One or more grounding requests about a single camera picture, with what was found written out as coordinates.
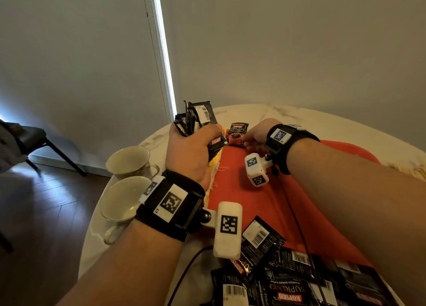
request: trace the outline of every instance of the round table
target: round table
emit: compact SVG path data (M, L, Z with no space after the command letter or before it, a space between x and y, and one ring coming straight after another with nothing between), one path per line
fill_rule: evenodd
M374 154L382 164L397 163L414 166L426 162L426 153L386 133L331 114L274 104L243 104L214 109L218 123L228 128L233 122L247 122L255 126L265 118L275 118L283 123L306 127L320 139L349 142ZM141 142L141 146L151 151L150 163L165 169L168 131L164 126ZM117 179L111 177L107 190ZM105 220L99 212L99 202L93 212L81 252L78 276L81 277L108 248L103 235L113 222ZM213 239L195 234L185 241L182 255L173 278L170 290L173 291L179 277L191 258L205 245L213 244ZM176 294L173 306L199 305L208 302L213 294L210 270L219 268L219 261L211 251L203 252L194 262Z

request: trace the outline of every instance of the white ceramic cup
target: white ceramic cup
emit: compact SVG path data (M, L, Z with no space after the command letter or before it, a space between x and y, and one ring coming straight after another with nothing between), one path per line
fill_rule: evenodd
M152 179L160 172L157 165L150 165L150 151L145 147L132 146L113 153L106 163L107 170L119 180L131 176L144 176ZM156 169L152 175L151 167Z
M112 185L101 197L99 209L103 217L116 224L106 231L104 243L111 245L111 235L115 230L126 227L136 215L141 203L139 198L151 184L151 180L143 176L132 176Z

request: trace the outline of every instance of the red placemat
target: red placemat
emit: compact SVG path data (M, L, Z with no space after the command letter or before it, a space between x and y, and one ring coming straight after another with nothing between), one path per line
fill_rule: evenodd
M379 163L373 154L358 146L326 140L321 142ZM248 152L243 148L228 146L223 149L220 170L215 177L217 187L213 187L210 193L208 208L217 210L221 201L240 203L243 207L243 230L258 215L287 240L286 247L305 251L293 215L287 205L282 190L283 185L311 253L372 266L362 253L325 218L291 175L271 176L267 185L254 187L245 172L244 157L247 154Z

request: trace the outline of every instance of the light strip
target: light strip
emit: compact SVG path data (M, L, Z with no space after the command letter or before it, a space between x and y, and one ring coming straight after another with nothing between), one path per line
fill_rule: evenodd
M160 0L154 0L155 14L157 16L159 37L160 37L160 51L162 51L163 59L164 59L164 67L166 69L166 83L167 83L167 91L170 96L170 102L172 104L172 120L174 120L175 115L177 115L176 110L176 102L175 102L175 92L173 90L173 82L172 82L172 72L170 71L170 61L169 61L169 53L167 51L167 42L166 42L166 34L164 32L164 23L163 23L163 13L161 10L161 2Z

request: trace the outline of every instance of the black cable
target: black cable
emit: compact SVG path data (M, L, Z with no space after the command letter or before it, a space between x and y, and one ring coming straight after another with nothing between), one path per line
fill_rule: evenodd
M190 266L192 265L192 263L195 261L195 259L197 259L197 257L198 257L198 256L199 256L202 252L207 251L207 250L213 250L213 246L212 246L212 245L205 246L203 249L201 249L200 251L198 251L198 252L194 255L194 257L191 259L191 261L189 261L188 266L185 268L184 272L182 273L182 276L180 277L180 279L179 279L178 283L176 284L175 290L173 290L173 293L172 293L172 295L170 296L170 299L169 299L169 302L167 303L167 306L170 306L170 305L173 303L173 298L175 297L175 295L176 295L176 293L177 293L177 291L178 291L178 289L179 289L179 286L181 285L182 280L184 279L184 277L185 277L186 273L188 272L188 270L189 270Z
M281 182L279 182L279 183L280 183L281 188L282 188L282 190L284 192L285 199L287 200L288 207L290 208L290 211L291 211L291 213L292 213L292 215L294 217L294 221L295 221L295 223L297 225L297 228L299 229L299 233L300 233L300 236L302 237L303 244L305 245L306 254L308 255L308 258L309 258L309 263L311 264L312 272L313 272L313 274L315 276L315 279L317 280L317 285L318 285L319 291L321 293L322 302L325 303L326 305L328 305L328 302L325 299L324 293L322 291L321 284L319 283L318 275L317 275L317 270L314 267L314 262L312 261L312 256L311 256L311 253L308 250L308 245L306 244L305 236L302 233L302 229L300 227L299 221L297 220L296 214L295 214L295 212L293 210L293 207L291 206L290 200L289 200L289 198L287 196L287 192L285 191L285 188L284 188L283 184L281 184Z

